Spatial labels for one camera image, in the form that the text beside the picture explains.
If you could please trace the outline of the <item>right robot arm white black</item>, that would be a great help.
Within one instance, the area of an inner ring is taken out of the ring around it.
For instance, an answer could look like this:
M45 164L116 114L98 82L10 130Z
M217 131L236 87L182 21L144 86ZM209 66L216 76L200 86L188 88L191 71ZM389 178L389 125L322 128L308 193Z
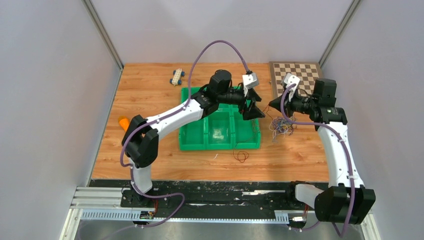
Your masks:
M355 167L348 140L347 116L343 108L335 106L337 83L319 78L310 96L300 96L297 93L299 85L298 77L287 75L282 82L283 94L269 106L291 123L294 113L309 116L308 125L315 127L324 147L329 181L325 190L301 181L292 182L285 195L286 204L292 209L303 204L312 207L320 222L359 225L374 205L376 194L365 187Z

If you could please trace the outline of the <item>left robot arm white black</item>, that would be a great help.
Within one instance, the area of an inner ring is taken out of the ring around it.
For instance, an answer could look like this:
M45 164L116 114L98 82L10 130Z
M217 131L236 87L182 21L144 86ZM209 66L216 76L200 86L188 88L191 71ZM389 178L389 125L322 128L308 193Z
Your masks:
M262 100L254 89L258 85L256 73L249 70L242 75L242 82L234 87L231 73L219 69L208 84L190 94L180 105L156 116L134 116L122 139L120 154L129 159L130 184L135 190L133 200L140 207L152 203L151 165L158 156L160 140L169 133L211 115L221 104L237 106L245 121L264 118L265 114L257 107Z

